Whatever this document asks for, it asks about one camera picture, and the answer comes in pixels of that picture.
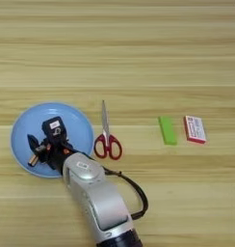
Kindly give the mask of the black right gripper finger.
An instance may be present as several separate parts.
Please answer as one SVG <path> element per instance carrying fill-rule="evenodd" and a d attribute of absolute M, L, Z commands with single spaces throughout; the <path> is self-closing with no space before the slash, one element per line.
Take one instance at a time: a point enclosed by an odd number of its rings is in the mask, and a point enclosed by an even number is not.
<path fill-rule="evenodd" d="M 28 138 L 28 143 L 29 143 L 29 147 L 31 151 L 34 154 L 40 153 L 42 149 L 42 145 L 39 143 L 38 139 L 34 135 L 31 135 L 31 134 L 28 134 L 27 138 Z"/>

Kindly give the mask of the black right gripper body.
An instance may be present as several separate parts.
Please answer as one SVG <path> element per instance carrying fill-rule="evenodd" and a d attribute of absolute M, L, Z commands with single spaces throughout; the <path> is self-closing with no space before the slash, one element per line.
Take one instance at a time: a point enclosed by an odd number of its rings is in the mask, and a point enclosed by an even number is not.
<path fill-rule="evenodd" d="M 76 149 L 67 141 L 56 144 L 44 139 L 36 148 L 35 155 L 41 163 L 46 163 L 51 169 L 61 172 L 68 157 L 76 153 Z"/>

